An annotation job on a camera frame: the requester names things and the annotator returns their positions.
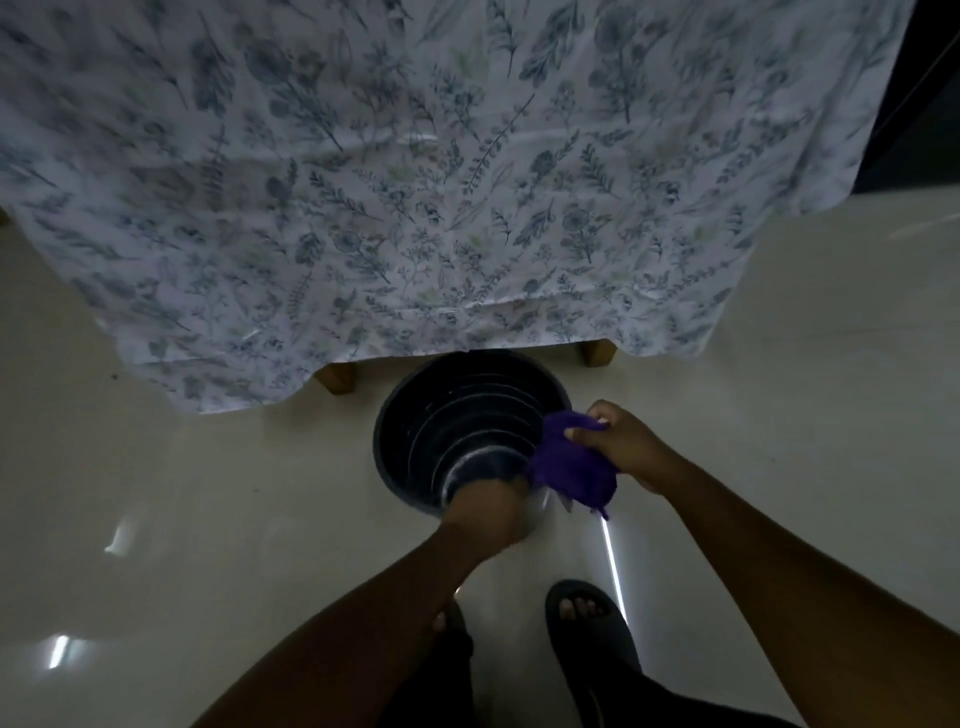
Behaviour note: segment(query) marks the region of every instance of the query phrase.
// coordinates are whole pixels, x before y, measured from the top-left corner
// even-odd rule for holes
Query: person's left hand
[[[526,536],[524,525],[529,487],[523,477],[474,480],[453,496],[441,527],[460,529],[476,548],[480,561],[495,556]]]

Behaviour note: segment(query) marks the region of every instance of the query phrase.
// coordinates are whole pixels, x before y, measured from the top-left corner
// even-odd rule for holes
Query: toe
[[[577,613],[573,610],[573,602],[569,599],[560,600],[560,619],[576,619]]]

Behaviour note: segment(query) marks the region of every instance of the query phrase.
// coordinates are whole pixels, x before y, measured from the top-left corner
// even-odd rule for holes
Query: person's right hand
[[[627,410],[598,400],[587,414],[610,426],[594,431],[571,427],[564,435],[571,442],[602,452],[622,473],[636,478],[647,490],[659,493],[685,462],[653,430]]]

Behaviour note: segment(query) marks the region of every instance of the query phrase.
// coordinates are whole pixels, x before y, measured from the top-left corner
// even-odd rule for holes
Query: forearm
[[[685,461],[657,484],[811,726],[960,724],[960,638]]]
[[[194,728],[373,724],[424,630],[479,560],[460,529],[442,525],[287,637]]]

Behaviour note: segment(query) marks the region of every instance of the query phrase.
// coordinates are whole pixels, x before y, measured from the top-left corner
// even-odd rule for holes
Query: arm
[[[194,728],[374,725],[457,587],[522,537],[524,491],[461,488],[429,539],[274,647]]]
[[[810,726],[960,725],[960,637],[768,519],[629,412],[599,401],[603,452],[677,510]]]

